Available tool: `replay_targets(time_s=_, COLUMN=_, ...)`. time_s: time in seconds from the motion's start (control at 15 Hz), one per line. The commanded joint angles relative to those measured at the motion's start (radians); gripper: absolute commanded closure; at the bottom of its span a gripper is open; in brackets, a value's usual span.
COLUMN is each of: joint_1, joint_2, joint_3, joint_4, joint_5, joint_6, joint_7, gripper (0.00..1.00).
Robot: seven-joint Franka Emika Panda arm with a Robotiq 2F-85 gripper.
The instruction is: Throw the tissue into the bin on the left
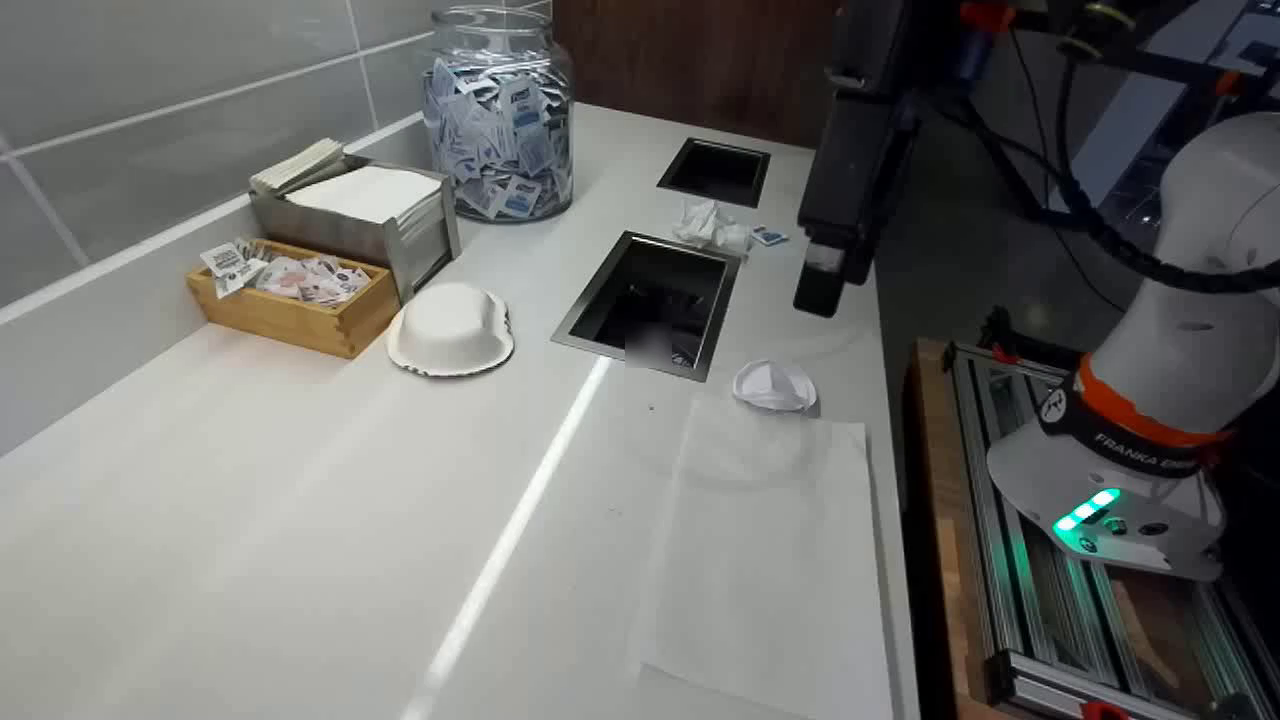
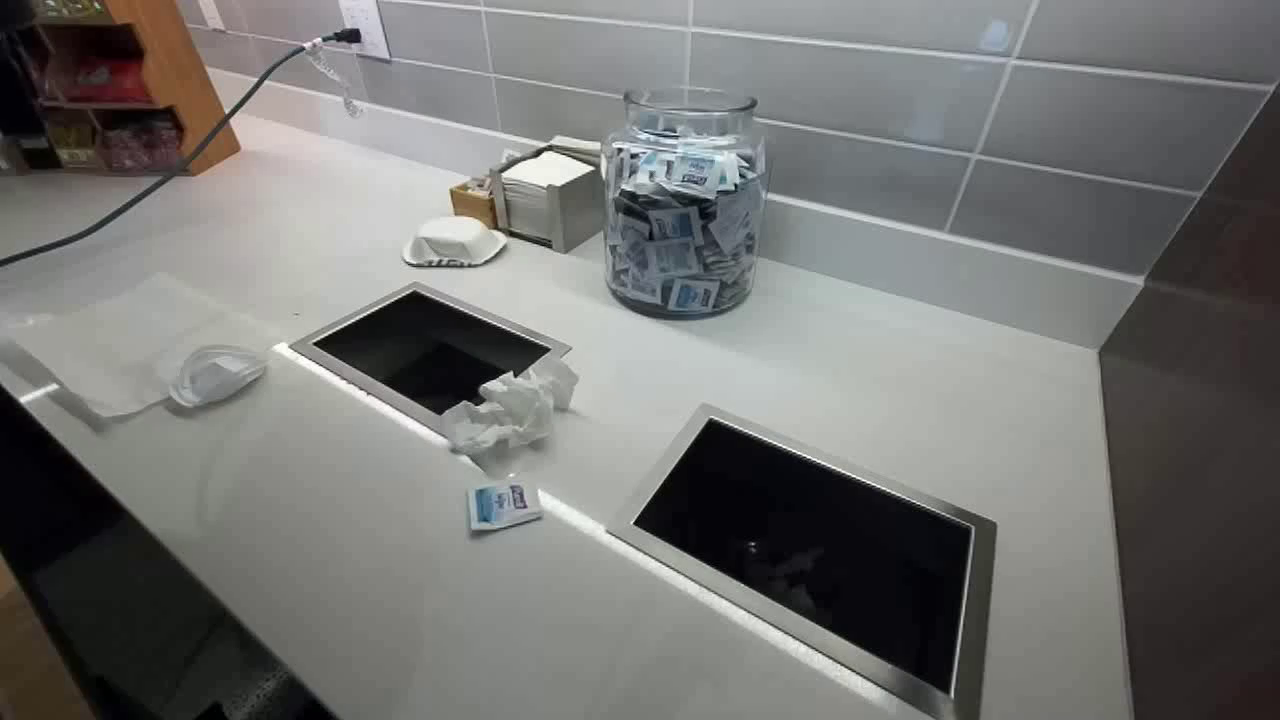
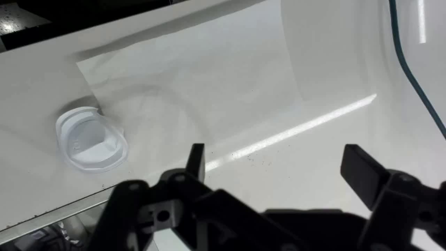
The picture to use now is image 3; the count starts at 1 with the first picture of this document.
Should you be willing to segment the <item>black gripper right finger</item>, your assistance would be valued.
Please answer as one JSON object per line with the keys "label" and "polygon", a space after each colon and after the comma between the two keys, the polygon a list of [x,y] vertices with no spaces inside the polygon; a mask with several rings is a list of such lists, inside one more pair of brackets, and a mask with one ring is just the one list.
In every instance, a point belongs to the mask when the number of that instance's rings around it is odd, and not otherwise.
{"label": "black gripper right finger", "polygon": [[340,175],[362,204],[372,210],[390,173],[359,145],[344,147]]}

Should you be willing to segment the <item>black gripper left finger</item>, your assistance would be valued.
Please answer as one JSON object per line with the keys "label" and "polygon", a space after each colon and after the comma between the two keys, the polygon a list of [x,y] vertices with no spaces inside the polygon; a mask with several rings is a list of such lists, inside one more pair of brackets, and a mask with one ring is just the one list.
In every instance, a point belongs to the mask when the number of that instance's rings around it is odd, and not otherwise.
{"label": "black gripper left finger", "polygon": [[204,145],[193,144],[190,147],[186,164],[183,168],[165,170],[160,176],[161,183],[189,183],[204,180]]}

